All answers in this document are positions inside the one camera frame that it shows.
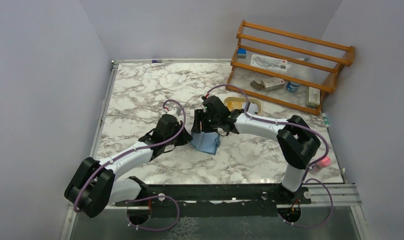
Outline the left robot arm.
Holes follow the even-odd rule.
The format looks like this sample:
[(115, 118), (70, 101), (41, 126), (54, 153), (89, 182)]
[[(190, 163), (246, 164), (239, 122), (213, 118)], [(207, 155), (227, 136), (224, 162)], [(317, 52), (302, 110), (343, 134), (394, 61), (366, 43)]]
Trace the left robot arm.
[(127, 182), (117, 182), (119, 177), (166, 153), (167, 146), (183, 146), (192, 140), (184, 125), (179, 114), (169, 111), (154, 129), (128, 149), (102, 160), (85, 158), (66, 187), (64, 197), (77, 211), (96, 217), (107, 205), (120, 200), (120, 191)]

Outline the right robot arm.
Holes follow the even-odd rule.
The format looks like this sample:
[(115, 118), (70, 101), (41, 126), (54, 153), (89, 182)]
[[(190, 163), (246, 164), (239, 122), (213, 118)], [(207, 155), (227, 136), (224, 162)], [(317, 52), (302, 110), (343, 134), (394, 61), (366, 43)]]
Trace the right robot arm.
[(277, 142), (287, 162), (279, 199), (289, 204), (298, 198), (308, 164), (321, 146), (318, 136), (300, 116), (272, 119), (244, 109), (229, 110), (214, 95), (203, 97), (202, 105), (194, 111), (192, 133), (216, 133), (221, 129), (227, 135), (249, 134)]

